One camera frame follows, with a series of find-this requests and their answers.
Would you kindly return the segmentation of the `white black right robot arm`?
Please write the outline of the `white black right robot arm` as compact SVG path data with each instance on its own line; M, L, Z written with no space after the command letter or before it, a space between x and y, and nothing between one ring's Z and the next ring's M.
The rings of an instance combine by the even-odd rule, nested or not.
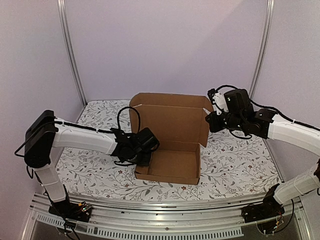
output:
M293 120L275 107L260 105L259 110L255 111L256 103L249 98L246 89L231 86L230 91L222 94L219 89L212 88L207 95L213 105L213 112L205 118L210 132L241 131L244 139L256 136L285 142L317 156L320 154L319 128ZM316 163L310 170L271 187L258 213L262 218L269 218L287 201L319 187L320 164Z

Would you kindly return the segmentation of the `brown cardboard box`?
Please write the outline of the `brown cardboard box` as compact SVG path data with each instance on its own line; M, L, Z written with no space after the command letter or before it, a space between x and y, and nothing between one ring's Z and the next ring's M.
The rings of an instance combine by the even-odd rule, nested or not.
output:
M213 111L206 96L170 93L138 93L129 102L132 132L149 128L160 145L149 166L136 166L139 180L197 185L201 174L201 147L206 147Z

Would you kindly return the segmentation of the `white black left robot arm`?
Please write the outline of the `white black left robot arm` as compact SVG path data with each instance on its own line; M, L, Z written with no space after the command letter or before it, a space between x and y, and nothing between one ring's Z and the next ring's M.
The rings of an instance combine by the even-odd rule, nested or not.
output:
M70 217L74 205L51 163L53 148L95 151L117 158L114 162L117 166L147 167L159 146L159 140L148 127L137 132L124 132L119 126L105 130L67 122L52 110L45 110L26 131L25 140L14 155L23 158L33 170L51 205L63 217Z

